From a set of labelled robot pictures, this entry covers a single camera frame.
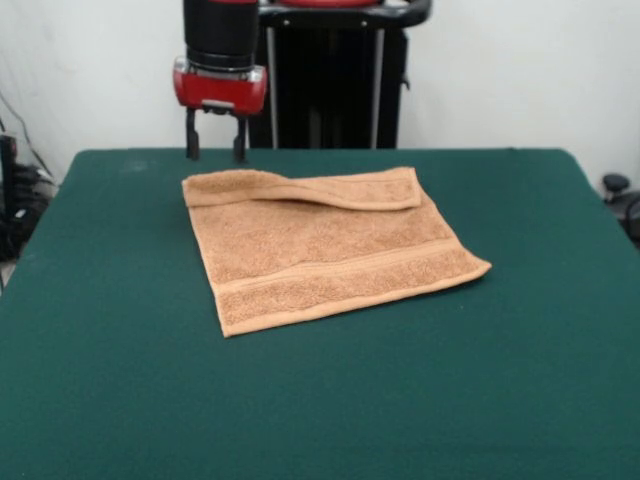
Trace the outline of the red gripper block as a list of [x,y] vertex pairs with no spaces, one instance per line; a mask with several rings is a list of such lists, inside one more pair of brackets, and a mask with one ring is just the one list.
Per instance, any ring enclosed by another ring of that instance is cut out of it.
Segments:
[[263,109],[268,86],[267,69],[255,65],[248,72],[215,72],[198,69],[186,57],[177,57],[173,65],[173,86],[180,105],[186,107],[186,156],[198,160],[199,134],[196,110],[220,110],[237,120],[233,155],[237,163],[246,162],[247,118]]

